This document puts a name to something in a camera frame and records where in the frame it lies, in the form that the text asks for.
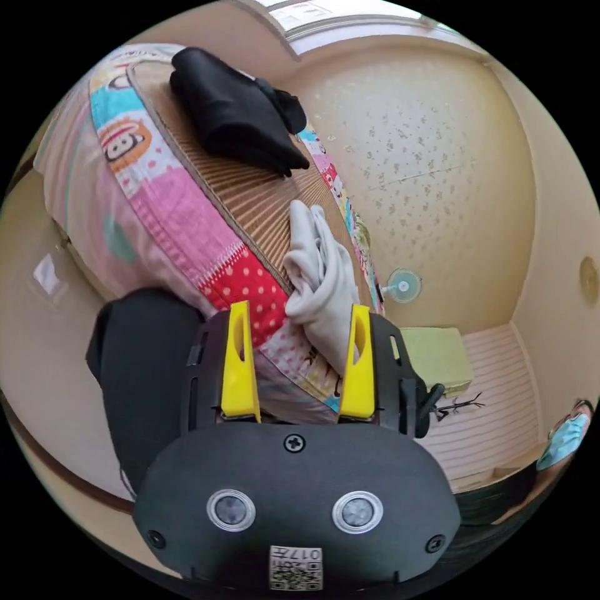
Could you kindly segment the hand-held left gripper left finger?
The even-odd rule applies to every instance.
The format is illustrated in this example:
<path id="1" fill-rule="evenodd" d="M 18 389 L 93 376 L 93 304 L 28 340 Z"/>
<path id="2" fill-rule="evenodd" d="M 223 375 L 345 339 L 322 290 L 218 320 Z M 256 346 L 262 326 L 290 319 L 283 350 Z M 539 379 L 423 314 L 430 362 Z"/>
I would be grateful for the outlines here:
<path id="1" fill-rule="evenodd" d="M 220 407 L 228 420 L 261 422 L 247 301 L 232 304 L 229 311 Z"/>

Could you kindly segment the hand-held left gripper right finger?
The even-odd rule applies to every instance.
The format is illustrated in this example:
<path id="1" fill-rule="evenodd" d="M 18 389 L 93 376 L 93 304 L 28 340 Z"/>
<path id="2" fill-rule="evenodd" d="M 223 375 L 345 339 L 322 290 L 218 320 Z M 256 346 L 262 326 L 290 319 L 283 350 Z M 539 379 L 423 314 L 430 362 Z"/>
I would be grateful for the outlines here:
<path id="1" fill-rule="evenodd" d="M 346 367 L 342 378 L 339 417 L 369 420 L 376 409 L 371 313 L 366 306 L 352 307 Z"/>

